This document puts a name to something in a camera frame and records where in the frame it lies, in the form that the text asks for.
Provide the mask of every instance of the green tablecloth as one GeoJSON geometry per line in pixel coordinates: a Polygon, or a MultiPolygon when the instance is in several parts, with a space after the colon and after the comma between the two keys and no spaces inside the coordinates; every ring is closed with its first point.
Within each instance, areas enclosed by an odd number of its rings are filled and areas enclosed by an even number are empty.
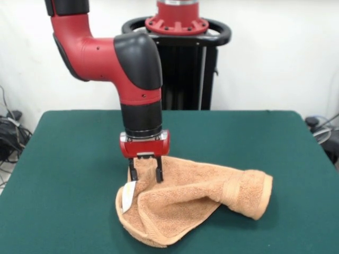
{"type": "Polygon", "coordinates": [[[165,111],[170,155],[274,177],[259,221],[221,206],[167,249],[115,213],[120,111],[46,113],[0,196],[0,253],[339,253],[339,177],[294,112],[165,111]]]}

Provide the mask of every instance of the black cable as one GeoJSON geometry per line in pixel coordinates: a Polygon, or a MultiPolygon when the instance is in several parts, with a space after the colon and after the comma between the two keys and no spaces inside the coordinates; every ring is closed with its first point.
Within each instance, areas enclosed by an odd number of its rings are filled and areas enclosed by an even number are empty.
{"type": "Polygon", "coordinates": [[[5,172],[5,173],[7,173],[7,174],[11,174],[11,173],[12,173],[12,172],[7,171],[7,170],[5,170],[5,169],[3,169],[3,168],[0,168],[0,171],[5,172]]]}
{"type": "Polygon", "coordinates": [[[4,104],[5,104],[5,106],[6,106],[6,109],[7,109],[8,113],[10,113],[10,111],[8,110],[7,103],[6,103],[5,89],[2,87],[2,85],[0,85],[0,88],[1,88],[1,90],[2,90],[2,98],[3,98],[4,104]]]}
{"type": "Polygon", "coordinates": [[[6,142],[7,145],[9,145],[10,147],[12,147],[14,150],[16,150],[17,152],[22,152],[22,150],[20,150],[19,148],[15,147],[8,139],[2,138],[0,137],[0,140],[3,140],[6,142]]]}
{"type": "Polygon", "coordinates": [[[313,130],[313,132],[316,132],[316,131],[320,130],[320,129],[321,129],[322,127],[324,127],[326,124],[331,123],[331,122],[332,122],[334,119],[336,119],[338,116],[339,116],[339,113],[337,113],[337,114],[336,114],[334,117],[332,117],[331,119],[327,120],[325,123],[319,125],[317,128],[315,128],[315,129],[313,130]]]}

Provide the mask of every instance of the red base ring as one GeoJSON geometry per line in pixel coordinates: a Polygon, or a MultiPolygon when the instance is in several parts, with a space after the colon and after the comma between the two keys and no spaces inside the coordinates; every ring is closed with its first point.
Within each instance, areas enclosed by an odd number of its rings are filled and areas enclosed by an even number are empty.
{"type": "Polygon", "coordinates": [[[167,35],[196,35],[204,33],[208,21],[199,18],[199,3],[167,5],[157,1],[158,13],[146,19],[147,29],[167,35]]]}

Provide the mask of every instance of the black joint cover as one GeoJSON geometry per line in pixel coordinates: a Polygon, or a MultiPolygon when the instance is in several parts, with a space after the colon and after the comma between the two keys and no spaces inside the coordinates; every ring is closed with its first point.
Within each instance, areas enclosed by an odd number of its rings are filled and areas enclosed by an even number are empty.
{"type": "Polygon", "coordinates": [[[51,17],[54,16],[52,0],[44,0],[44,2],[46,4],[47,14],[51,17]]]}
{"type": "Polygon", "coordinates": [[[121,113],[126,134],[132,138],[154,137],[162,130],[161,101],[145,105],[121,104],[121,113]]]}
{"type": "Polygon", "coordinates": [[[129,80],[143,90],[162,86],[161,61],[155,42],[146,34],[132,32],[114,38],[119,63],[129,80]]]}
{"type": "Polygon", "coordinates": [[[76,15],[90,12],[88,0],[54,0],[57,15],[76,15]]]}
{"type": "Polygon", "coordinates": [[[69,72],[72,74],[72,76],[75,77],[76,79],[81,80],[81,81],[89,81],[89,80],[86,80],[86,79],[81,78],[81,77],[75,72],[75,70],[73,69],[73,67],[72,67],[72,65],[71,65],[71,63],[70,63],[70,61],[69,61],[69,59],[68,59],[68,57],[67,57],[67,55],[66,55],[66,52],[65,52],[63,46],[61,45],[61,43],[59,42],[59,40],[58,40],[58,38],[55,36],[55,34],[53,34],[53,38],[54,38],[54,40],[55,40],[55,43],[56,43],[57,46],[58,46],[59,53],[60,53],[60,55],[61,55],[61,57],[62,57],[62,59],[63,59],[65,65],[66,65],[67,69],[68,69],[69,72]]]}

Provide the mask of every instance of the black pedestal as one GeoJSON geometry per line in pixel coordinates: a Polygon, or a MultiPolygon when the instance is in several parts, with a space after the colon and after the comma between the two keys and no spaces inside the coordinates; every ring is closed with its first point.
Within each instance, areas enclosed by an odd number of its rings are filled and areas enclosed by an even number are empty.
{"type": "Polygon", "coordinates": [[[122,33],[145,32],[156,42],[163,73],[163,110],[210,110],[213,78],[216,72],[217,46],[229,42],[228,26],[208,20],[208,31],[195,36],[155,34],[145,28],[141,17],[126,22],[122,33]]]}

